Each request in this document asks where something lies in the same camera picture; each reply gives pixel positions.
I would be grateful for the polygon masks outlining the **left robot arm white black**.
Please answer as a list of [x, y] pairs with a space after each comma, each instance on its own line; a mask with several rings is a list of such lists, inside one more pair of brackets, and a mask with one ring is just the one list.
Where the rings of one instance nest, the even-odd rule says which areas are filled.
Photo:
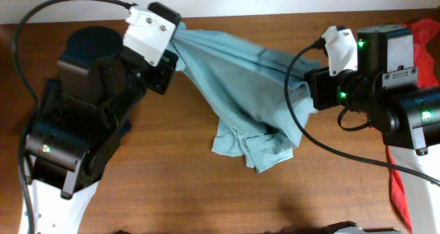
[[25, 135], [22, 233], [77, 233], [105, 167], [147, 91], [164, 94], [177, 65], [174, 28], [101, 26], [72, 33]]

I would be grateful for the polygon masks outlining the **light blue t-shirt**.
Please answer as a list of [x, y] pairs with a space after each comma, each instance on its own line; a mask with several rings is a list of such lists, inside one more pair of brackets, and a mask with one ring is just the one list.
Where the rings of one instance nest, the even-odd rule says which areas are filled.
[[317, 112], [303, 76], [319, 62], [299, 58], [285, 84], [293, 54], [227, 32], [189, 30], [184, 23], [168, 48], [179, 57], [177, 70], [219, 117], [213, 152], [242, 156], [259, 173], [293, 158], [303, 135], [293, 119], [304, 127]]

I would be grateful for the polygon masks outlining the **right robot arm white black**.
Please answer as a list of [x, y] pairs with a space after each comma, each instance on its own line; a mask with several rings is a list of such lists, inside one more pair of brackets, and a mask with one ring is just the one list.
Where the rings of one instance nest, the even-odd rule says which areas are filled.
[[313, 106], [364, 112], [395, 163], [434, 182], [401, 176], [413, 233], [439, 232], [439, 87], [420, 88], [413, 33], [402, 25], [331, 26], [318, 40], [328, 67], [305, 74]]

